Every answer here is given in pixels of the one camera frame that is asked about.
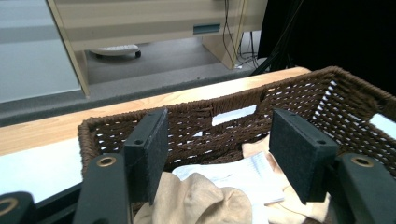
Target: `black curtain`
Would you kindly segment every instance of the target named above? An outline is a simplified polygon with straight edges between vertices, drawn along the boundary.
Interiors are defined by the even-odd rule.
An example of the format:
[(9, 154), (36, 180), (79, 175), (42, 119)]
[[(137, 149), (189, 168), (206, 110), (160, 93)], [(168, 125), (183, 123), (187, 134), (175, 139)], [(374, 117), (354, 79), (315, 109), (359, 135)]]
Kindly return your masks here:
[[(259, 57), (267, 57), (279, 39), (290, 4), (269, 0)], [(304, 0), (288, 53), (296, 65), (337, 65), (396, 95), (396, 1)]]

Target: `gray floor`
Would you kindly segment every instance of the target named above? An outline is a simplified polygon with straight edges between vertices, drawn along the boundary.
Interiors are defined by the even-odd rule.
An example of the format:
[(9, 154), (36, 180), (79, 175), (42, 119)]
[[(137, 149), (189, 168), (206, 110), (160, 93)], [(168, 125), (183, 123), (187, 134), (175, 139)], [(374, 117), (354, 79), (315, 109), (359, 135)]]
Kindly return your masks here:
[[(260, 33), (254, 33), (256, 50), (259, 38)], [(246, 35), (242, 52), (251, 51), (248, 40)], [(247, 77), (254, 70), (253, 62), (227, 69), (199, 37), (141, 44), (139, 48), (141, 58), (131, 54), (98, 59), (87, 51), (89, 98), (82, 91), (73, 91), (3, 103), (0, 126)]]

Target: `black cable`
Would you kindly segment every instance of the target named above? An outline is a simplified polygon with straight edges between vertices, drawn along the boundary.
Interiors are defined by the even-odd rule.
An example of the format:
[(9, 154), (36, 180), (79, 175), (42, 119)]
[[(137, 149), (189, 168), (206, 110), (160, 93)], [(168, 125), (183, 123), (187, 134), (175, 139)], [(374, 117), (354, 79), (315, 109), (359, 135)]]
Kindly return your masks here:
[(254, 43), (253, 43), (253, 32), (250, 31), (250, 43), (251, 43), (251, 52), (253, 57), (253, 65), (257, 68), (259, 65), (257, 64), (256, 60), (254, 60)]
[(227, 51), (228, 56), (230, 57), (233, 67), (235, 67), (235, 64), (233, 63), (233, 57), (231, 56), (231, 53), (230, 53), (230, 51), (228, 51), (227, 46), (225, 44), (225, 30), (227, 28), (228, 34), (231, 38), (231, 43), (233, 44), (233, 53), (234, 53), (234, 55), (237, 55), (236, 50), (235, 50), (235, 44), (233, 42), (233, 36), (231, 35), (230, 26), (228, 25), (228, 11), (230, 8), (230, 2), (229, 2), (229, 0), (224, 0), (224, 3), (225, 3), (225, 22), (224, 22), (224, 28), (223, 28), (223, 44), (224, 44), (224, 48)]

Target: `light wood surface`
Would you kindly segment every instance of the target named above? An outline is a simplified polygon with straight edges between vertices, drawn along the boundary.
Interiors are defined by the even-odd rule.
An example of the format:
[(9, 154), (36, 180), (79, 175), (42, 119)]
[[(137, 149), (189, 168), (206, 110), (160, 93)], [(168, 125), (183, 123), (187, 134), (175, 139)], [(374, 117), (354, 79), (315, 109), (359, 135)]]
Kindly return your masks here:
[(103, 106), (48, 119), (40, 119), (3, 127), (0, 128), (0, 156), (75, 138), (78, 136), (78, 125), (89, 117), (102, 117), (163, 105), (175, 105), (191, 101), (212, 99), (260, 87), (264, 84), (279, 81), (284, 78), (296, 77), (308, 72), (309, 70), (305, 68), (296, 67), (255, 77), (246, 77), (185, 91), (166, 93), (127, 103)]

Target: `crumpled fabric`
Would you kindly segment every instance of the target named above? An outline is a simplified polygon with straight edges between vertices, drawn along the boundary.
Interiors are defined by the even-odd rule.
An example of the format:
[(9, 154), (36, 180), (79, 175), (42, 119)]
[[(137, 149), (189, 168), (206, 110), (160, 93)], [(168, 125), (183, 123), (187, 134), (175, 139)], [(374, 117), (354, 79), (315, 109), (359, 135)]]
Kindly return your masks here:
[(154, 203), (145, 203), (135, 224), (251, 223), (248, 196), (239, 189), (218, 188), (199, 174), (184, 181), (163, 172)]

